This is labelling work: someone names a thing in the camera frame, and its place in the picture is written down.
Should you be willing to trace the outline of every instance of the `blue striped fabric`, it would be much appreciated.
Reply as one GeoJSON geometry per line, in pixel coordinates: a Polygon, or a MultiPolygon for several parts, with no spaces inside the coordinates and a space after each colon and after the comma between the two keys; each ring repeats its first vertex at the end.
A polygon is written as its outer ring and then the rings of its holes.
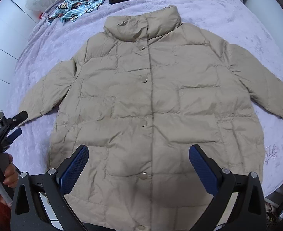
{"type": "Polygon", "coordinates": [[[84,13],[97,10],[105,0],[65,0],[60,4],[52,16],[48,17],[48,25],[56,18],[60,18],[60,22],[64,23],[68,20],[74,22],[84,13]]]}

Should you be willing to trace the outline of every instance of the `beige puffer jacket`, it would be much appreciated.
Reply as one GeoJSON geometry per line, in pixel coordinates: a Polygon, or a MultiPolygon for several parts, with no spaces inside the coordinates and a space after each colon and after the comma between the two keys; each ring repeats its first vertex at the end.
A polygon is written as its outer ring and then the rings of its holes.
{"type": "Polygon", "coordinates": [[[81,221],[189,230],[212,198],[189,147],[262,178],[263,131],[250,99],[283,117],[283,83],[245,49],[181,23],[175,6],[109,17],[104,30],[28,91],[20,110],[31,120],[60,104],[50,167],[88,146],[66,196],[81,221]]]}

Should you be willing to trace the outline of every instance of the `bed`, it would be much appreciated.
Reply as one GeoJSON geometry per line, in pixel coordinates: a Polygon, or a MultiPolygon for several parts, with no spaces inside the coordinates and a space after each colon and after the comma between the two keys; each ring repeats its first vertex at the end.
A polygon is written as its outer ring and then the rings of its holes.
{"type": "MultiPolygon", "coordinates": [[[[265,67],[283,81],[283,57],[273,38],[239,0],[131,0],[110,5],[106,0],[97,11],[85,14],[75,22],[61,24],[56,19],[51,26],[47,17],[63,0],[57,0],[33,29],[27,46],[15,68],[5,116],[18,112],[28,89],[39,81],[59,61],[70,59],[82,44],[103,30],[108,16],[139,15],[175,5],[183,22],[209,30],[233,44],[249,50],[265,67]]],[[[283,120],[254,105],[264,130],[265,160],[262,188],[264,195],[283,183],[283,120]]],[[[49,139],[58,108],[23,125],[20,136],[8,152],[15,165],[30,174],[45,173],[49,139]]]]}

